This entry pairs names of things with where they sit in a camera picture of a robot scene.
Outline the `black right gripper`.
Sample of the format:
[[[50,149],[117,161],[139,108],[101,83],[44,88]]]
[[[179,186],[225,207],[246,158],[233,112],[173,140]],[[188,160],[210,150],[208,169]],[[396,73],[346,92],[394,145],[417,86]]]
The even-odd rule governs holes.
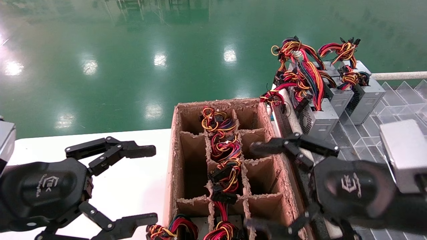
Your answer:
[[[314,166],[301,149],[325,158]],[[300,240],[299,231],[322,211],[329,217],[350,222],[379,223],[397,192],[396,184],[385,164],[365,160],[337,159],[339,147],[319,138],[293,133],[286,138],[253,142],[255,155],[285,154],[301,170],[311,170],[318,203],[312,203],[290,225],[250,218],[245,226],[267,234],[270,240]]]

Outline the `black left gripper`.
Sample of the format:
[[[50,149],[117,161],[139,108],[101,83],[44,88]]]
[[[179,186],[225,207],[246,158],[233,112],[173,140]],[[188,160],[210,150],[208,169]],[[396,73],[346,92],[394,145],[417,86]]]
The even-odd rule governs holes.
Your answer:
[[[156,213],[110,220],[87,201],[92,189],[87,167],[71,158],[7,166],[1,176],[0,231],[46,227],[36,240],[80,240],[56,232],[84,214],[101,228],[92,240],[122,240],[132,237],[138,227],[157,223]]]

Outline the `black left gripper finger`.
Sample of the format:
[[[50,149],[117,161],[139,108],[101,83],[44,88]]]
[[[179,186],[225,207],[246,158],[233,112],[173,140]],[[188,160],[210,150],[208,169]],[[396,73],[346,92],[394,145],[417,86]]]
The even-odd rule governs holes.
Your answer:
[[[156,155],[154,145],[139,146],[133,140],[120,141],[108,136],[66,148],[66,157],[81,160],[100,155],[89,163],[88,171],[92,176],[99,176],[122,158],[144,158]]]

